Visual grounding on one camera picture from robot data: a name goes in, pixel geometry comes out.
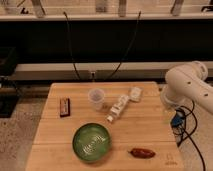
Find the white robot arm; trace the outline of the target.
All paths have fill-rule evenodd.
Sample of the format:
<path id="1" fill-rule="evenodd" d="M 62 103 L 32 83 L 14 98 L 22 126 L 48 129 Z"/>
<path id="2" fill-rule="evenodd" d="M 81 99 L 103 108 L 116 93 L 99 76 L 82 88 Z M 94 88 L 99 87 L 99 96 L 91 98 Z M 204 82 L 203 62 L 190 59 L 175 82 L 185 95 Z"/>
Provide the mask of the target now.
<path id="1" fill-rule="evenodd" d="M 162 103 L 167 108 L 177 108 L 188 98 L 213 115 L 213 87 L 205 82 L 207 76 L 208 69 L 200 61 L 171 68 L 165 74 Z"/>

